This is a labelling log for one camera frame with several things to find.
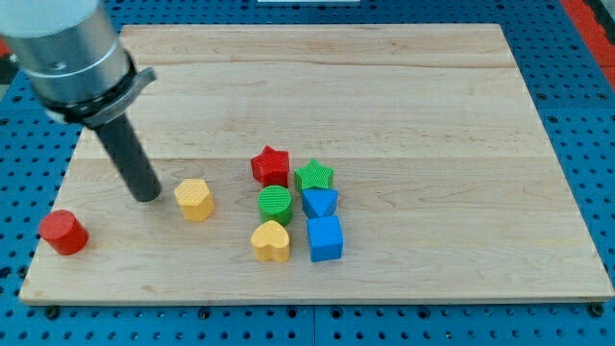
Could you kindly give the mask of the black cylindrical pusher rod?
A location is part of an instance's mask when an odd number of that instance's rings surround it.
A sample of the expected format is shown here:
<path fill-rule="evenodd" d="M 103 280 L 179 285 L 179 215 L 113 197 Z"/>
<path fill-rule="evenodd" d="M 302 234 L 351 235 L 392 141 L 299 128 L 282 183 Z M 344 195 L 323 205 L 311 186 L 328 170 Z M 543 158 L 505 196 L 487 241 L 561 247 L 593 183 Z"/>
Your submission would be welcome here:
<path fill-rule="evenodd" d="M 125 113 L 98 128 L 95 134 L 138 202 L 150 202 L 160 195 L 160 181 Z"/>

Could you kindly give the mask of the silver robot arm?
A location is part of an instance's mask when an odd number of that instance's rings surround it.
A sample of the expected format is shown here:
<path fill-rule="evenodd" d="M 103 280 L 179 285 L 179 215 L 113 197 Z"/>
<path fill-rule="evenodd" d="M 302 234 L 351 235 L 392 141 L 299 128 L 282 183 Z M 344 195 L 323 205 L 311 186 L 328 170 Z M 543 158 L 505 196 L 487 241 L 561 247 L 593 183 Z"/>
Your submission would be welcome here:
<path fill-rule="evenodd" d="M 133 197 L 157 198 L 160 181 L 126 115 L 155 81 L 138 70 L 98 0 L 3 0 L 1 38 L 47 114 L 99 138 Z"/>

